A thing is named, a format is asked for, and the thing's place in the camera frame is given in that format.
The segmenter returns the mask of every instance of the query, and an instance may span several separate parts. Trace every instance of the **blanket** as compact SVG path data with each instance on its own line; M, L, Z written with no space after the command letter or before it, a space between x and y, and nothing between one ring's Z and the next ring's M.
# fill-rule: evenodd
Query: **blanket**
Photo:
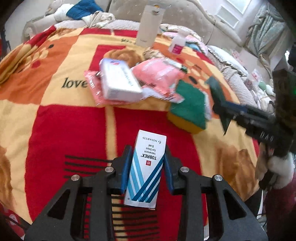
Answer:
M243 200L257 189L258 144L231 122L226 135L219 117L190 134L167 120L170 103L149 97L135 104L96 107L84 79L97 71L103 57L128 61L144 48L135 45L137 31L54 26L18 46L0 63L0 201L31 223L73 174L93 175L134 146L139 129L167 136L172 155L198 174L221 174ZM171 40L158 35L154 48L188 68L186 83L213 100L209 77L216 78L228 101L239 103L211 61L185 47L175 56ZM204 200L204 220L207 217ZM181 197L171 196L161 177L155 211L126 207L113 197L117 240L177 239Z
M88 24L90 22L89 19L90 18L93 19L94 18L93 16L95 14L96 13L86 16L86 17L83 17L82 20L63 21L63 22L55 24L55 27L56 28L81 28L86 25L88 27L99 27L99 28L101 27L103 29L136 30L136 31L139 30L139 26L140 26L139 22L134 22L134 21L130 21L130 20L122 20L122 19L115 20L115 17L113 14L106 13L106 12L101 13L102 17L100 18L100 21L102 21L102 23L99 23L98 21L96 21L95 25ZM177 33L180 28L185 29L186 31L188 31L190 33L190 35L188 36L190 41L187 43L197 44L198 48L202 51L203 54L205 54L205 55L208 54L208 48L204 44L203 39L196 32L194 32L192 29L189 29L184 26L162 23L159 25L159 32L158 33L163 32L164 35L168 35L169 37L171 37L175 33Z

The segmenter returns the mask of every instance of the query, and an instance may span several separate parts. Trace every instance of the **blue cloth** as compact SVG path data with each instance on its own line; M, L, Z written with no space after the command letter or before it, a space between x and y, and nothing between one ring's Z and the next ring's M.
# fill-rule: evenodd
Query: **blue cloth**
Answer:
M196 44L186 43L185 46L187 46L187 47L189 47L189 48L191 48L191 49L193 49L193 50L196 50L196 51L198 51L198 52L201 52L201 50L199 49L199 47L198 47Z
M96 11L103 12L103 9L101 9L94 0L81 0L70 8L66 15L75 20L80 20L82 17L93 14Z

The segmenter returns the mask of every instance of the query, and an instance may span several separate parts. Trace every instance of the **bedding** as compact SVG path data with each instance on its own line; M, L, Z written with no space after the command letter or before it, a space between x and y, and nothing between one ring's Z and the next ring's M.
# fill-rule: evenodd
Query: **bedding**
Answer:
M248 104L257 107L257 104L251 92L245 86L246 76L239 71L234 65L222 60L216 52L209 48L208 58L221 71L226 82L236 94L241 104Z
M89 18L93 18L95 14L91 14L89 16L83 17L83 20L66 20L62 21L60 23L55 24L54 26L56 28L82 28L82 27L100 27L103 29L114 29L114 30L139 30L140 23L134 22L130 20L122 20L122 19L116 19L114 18L114 15L111 13L101 13L103 17L99 19L99 21L96 22L96 25L89 24L90 20ZM165 33L167 35L174 35L178 32L180 28L183 28L184 30L188 31L190 35L188 38L191 38L188 42L189 43L195 43L198 45L199 49L204 53L205 55L208 54L208 48L204 44L203 39L192 29L189 29L184 26L179 25L172 25L167 23L162 23L159 26L159 33Z
M239 70L245 76L247 76L249 74L248 71L234 57L232 57L225 50L220 49L216 46L211 46L211 45L208 47L211 50L213 50L222 61L227 62L230 65L233 65L237 70Z
M167 136L172 155L205 176L221 174L243 200L258 189L255 168L258 144L231 122L226 135L213 114L207 128L190 134L167 120L170 103L149 97L135 104L96 107L84 79L97 71L103 57L144 60L136 46L137 31L54 26L18 46L0 62L0 201L31 223L73 174L93 175L134 146L139 129ZM183 81L213 100L210 77L217 79L228 101L239 103L222 73L203 54L185 47L168 51L171 40L158 35L154 48L188 68ZM117 240L177 239L181 197L170 196L165 178L155 211L112 199ZM203 218L206 223L204 206Z

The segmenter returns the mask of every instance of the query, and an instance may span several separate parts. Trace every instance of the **upholstered headboard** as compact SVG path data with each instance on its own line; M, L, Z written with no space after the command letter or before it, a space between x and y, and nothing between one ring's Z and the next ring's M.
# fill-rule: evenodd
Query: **upholstered headboard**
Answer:
M109 11L112 0L94 0L95 3L100 6L105 12Z
M147 3L149 0L112 0L109 12L113 13L116 19L140 22ZM161 3L168 6L163 16L163 23L188 27L197 32L205 43L208 42L214 29L215 19L205 12L197 0L161 0Z

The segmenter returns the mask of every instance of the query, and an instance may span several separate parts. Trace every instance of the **pink label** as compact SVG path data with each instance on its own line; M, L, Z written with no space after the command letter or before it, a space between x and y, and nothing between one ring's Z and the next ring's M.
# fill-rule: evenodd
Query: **pink label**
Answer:
M174 46L174 48L172 50L172 53L174 53L174 54L181 54L182 49L183 49L182 46L175 44L175 46Z

